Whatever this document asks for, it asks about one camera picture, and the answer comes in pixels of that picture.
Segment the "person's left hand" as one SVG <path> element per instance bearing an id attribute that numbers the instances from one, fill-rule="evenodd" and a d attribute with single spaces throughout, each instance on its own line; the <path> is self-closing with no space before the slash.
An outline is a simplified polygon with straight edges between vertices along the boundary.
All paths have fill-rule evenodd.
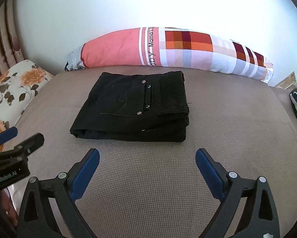
<path id="1" fill-rule="evenodd" d="M 18 226 L 18 214 L 13 206 L 13 203 L 5 190 L 0 192 L 0 204 L 6 213 L 9 221 L 14 227 Z"/>

